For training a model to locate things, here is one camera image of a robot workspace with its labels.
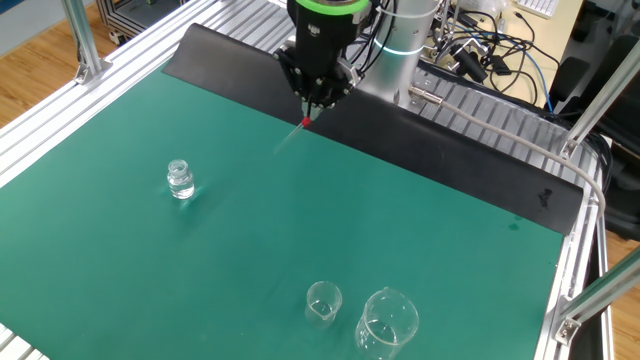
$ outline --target wooden floor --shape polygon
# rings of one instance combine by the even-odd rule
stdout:
[[[87,8],[98,54],[116,49],[97,6]],[[66,21],[0,58],[0,127],[68,83],[78,68],[76,46]]]
[[[116,46],[95,5],[87,8],[87,16],[100,56],[113,51]],[[69,82],[76,68],[76,49],[66,22],[0,58],[0,127]],[[609,233],[609,265],[638,245]],[[613,303],[613,331],[616,359],[640,359],[640,286]]]

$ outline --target glass vial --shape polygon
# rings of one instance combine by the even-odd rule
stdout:
[[[173,197],[183,200],[193,195],[195,189],[193,186],[193,174],[191,174],[186,161],[173,160],[170,162],[167,180]]]

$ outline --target glass beaker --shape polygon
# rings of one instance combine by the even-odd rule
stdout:
[[[393,359],[418,331],[418,311],[409,299],[385,287],[364,306],[356,327],[358,350],[372,360]]]
[[[326,328],[335,320],[341,305],[340,289],[328,281],[319,281],[311,285],[307,292],[307,307],[304,314],[313,326]]]

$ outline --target green mat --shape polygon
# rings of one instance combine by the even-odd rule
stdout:
[[[148,76],[0,189],[0,323],[54,360],[359,359],[389,286],[420,314],[399,360],[533,357],[560,234],[306,131],[274,154],[292,128]]]

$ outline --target blue cable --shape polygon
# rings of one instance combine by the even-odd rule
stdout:
[[[472,31],[469,29],[466,29],[458,24],[456,24],[456,27],[464,30],[465,32],[471,33]],[[490,33],[490,32],[481,32],[481,34],[483,35],[495,35],[495,33]],[[471,34],[471,37],[473,37],[476,40],[480,40],[478,39],[475,35]],[[540,69],[540,66],[538,66],[538,63],[531,57],[531,55],[529,55],[529,53],[523,49],[520,45],[518,45],[518,43],[516,43],[515,41],[511,40],[511,39],[507,39],[504,38],[504,40],[507,40],[508,42],[512,43],[513,45],[515,45],[518,49],[520,49],[522,52],[524,52],[525,55],[527,55],[527,57],[529,58],[529,60],[531,60],[531,62],[533,63],[533,65],[536,67],[536,69],[538,70],[538,73],[540,73],[540,79],[542,79],[542,88],[544,89],[544,96],[547,98],[547,106],[549,107],[549,112],[553,114],[553,106],[551,106],[551,98],[549,97],[549,91],[547,91],[547,83],[544,81],[544,75],[542,75],[542,70]]]

